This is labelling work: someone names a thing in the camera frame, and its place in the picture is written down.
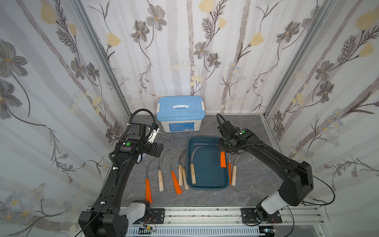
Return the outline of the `orange handle sickle group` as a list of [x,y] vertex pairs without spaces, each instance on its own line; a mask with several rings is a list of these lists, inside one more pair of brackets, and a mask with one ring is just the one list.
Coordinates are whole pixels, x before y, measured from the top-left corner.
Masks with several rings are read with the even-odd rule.
[[220,152],[220,167],[222,167],[222,168],[226,168],[227,167],[225,152]]

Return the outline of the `wooden handle sickle group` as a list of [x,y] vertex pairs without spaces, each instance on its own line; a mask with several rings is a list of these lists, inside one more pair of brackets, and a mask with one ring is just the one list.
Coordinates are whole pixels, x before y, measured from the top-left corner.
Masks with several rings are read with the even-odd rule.
[[196,148],[193,150],[193,152],[192,152],[192,154],[191,154],[191,157],[190,157],[190,173],[191,173],[191,183],[192,183],[192,184],[196,184],[195,168],[194,168],[194,163],[193,163],[193,161],[194,161],[194,156],[195,156],[196,152],[197,152],[200,148],[202,148],[202,146],[198,146],[198,147],[196,147]]

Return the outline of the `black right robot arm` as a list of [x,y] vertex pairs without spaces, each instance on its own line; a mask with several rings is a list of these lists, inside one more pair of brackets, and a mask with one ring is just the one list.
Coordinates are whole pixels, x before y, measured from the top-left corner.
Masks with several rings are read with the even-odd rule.
[[259,222],[269,221],[275,213],[287,206],[298,206],[313,190],[311,165],[298,163],[264,143],[254,132],[238,130],[229,121],[219,123],[222,135],[218,150],[229,154],[240,150],[253,155],[271,168],[283,180],[279,189],[263,199],[257,206],[255,216]]

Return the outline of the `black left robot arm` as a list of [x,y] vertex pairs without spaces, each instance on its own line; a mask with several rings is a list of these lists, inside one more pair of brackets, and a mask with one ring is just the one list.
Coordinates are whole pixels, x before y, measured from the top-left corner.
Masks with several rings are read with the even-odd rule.
[[151,205],[146,200],[135,200],[120,214],[121,200],[132,169],[143,154],[160,157],[164,145],[137,139],[121,140],[109,154],[113,165],[94,204],[81,212],[78,223],[85,237],[124,237],[128,227],[137,221],[149,221]]

